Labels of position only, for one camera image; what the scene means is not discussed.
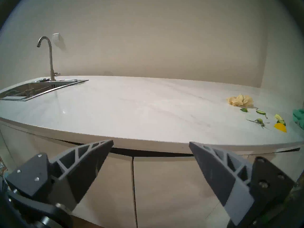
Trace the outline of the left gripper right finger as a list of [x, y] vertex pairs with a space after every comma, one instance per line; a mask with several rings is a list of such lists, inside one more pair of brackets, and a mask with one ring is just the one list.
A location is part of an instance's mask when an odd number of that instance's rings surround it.
[[189, 142], [199, 168], [229, 215], [227, 228], [267, 228], [286, 207], [295, 182], [268, 159]]

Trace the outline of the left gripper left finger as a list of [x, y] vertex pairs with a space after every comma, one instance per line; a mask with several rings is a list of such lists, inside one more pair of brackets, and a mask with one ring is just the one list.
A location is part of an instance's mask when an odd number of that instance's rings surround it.
[[73, 211], [97, 177], [114, 145], [98, 141], [69, 148], [52, 159], [38, 153], [6, 177], [18, 206], [37, 212], [52, 212], [57, 204]]

